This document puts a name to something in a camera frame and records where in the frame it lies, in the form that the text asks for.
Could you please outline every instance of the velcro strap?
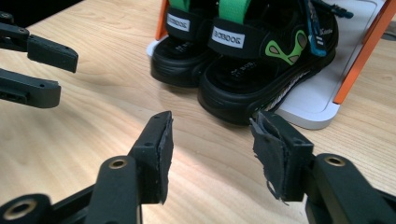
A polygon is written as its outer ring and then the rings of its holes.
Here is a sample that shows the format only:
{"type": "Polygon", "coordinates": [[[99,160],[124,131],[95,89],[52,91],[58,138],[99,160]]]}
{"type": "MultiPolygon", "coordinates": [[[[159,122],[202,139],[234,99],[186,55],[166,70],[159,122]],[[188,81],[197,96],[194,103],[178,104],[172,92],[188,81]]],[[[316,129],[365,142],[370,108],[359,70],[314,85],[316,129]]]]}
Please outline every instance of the velcro strap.
{"type": "Polygon", "coordinates": [[[223,0],[219,1],[219,17],[243,24],[248,11],[250,0],[223,0]]]}
{"type": "Polygon", "coordinates": [[[189,0],[169,0],[169,4],[182,11],[189,11],[190,1],[189,0]]]}
{"type": "Polygon", "coordinates": [[[251,26],[215,18],[208,46],[214,51],[241,59],[262,58],[269,32],[251,26]]]}
{"type": "Polygon", "coordinates": [[[212,20],[174,7],[168,8],[166,30],[169,35],[186,41],[207,41],[212,20]]]}

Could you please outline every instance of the table surface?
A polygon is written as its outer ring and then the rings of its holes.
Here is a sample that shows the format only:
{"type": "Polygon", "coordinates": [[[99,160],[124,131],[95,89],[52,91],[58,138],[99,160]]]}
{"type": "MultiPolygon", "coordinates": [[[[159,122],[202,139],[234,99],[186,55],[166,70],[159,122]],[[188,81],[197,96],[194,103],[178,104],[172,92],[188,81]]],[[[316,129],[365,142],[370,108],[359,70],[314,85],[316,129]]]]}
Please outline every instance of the table surface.
{"type": "MultiPolygon", "coordinates": [[[[171,110],[174,156],[164,205],[143,205],[146,223],[306,223],[304,205],[277,201],[252,151],[249,127],[205,112],[196,89],[150,75],[146,47],[160,11],[154,0],[85,0],[29,27],[74,49],[75,74],[0,50],[0,67],[57,80],[59,106],[0,101],[0,204],[29,193],[53,203],[95,182],[108,158],[125,155],[149,118],[171,110]]],[[[396,42],[380,40],[331,125],[297,129],[315,154],[350,159],[378,189],[396,195],[396,42]]]]}

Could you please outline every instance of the sandal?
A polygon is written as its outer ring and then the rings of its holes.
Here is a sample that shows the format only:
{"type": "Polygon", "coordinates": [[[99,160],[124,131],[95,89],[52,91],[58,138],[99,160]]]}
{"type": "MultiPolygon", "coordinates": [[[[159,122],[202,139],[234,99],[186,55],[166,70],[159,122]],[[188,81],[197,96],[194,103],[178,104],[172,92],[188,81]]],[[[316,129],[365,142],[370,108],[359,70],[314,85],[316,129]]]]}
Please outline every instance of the sandal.
{"type": "Polygon", "coordinates": [[[153,51],[151,75],[166,84],[198,87],[199,78],[218,54],[207,47],[218,0],[170,0],[169,34],[153,51]]]}
{"type": "Polygon", "coordinates": [[[201,78],[201,106],[249,125],[259,110],[277,110],[293,87],[330,64],[338,44],[336,6],[319,1],[221,0],[208,43],[221,56],[201,78]]]}

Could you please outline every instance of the brass insert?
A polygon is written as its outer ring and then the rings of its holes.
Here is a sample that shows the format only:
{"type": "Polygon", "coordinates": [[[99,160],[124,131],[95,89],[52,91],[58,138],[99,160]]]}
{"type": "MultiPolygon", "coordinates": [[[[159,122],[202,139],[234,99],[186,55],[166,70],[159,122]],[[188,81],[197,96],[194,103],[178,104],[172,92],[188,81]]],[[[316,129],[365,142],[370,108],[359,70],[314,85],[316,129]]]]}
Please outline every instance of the brass insert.
{"type": "Polygon", "coordinates": [[[32,212],[37,206],[37,202],[34,199],[25,199],[14,203],[7,209],[3,217],[5,220],[14,220],[20,217],[24,217],[32,212]]]}
{"type": "Polygon", "coordinates": [[[333,166],[345,166],[346,163],[342,159],[334,156],[329,156],[324,159],[327,163],[333,166]]]}
{"type": "Polygon", "coordinates": [[[113,170],[120,169],[120,168],[126,166],[127,163],[128,162],[123,159],[114,160],[108,165],[108,167],[110,167],[110,169],[113,169],[113,170]]]}

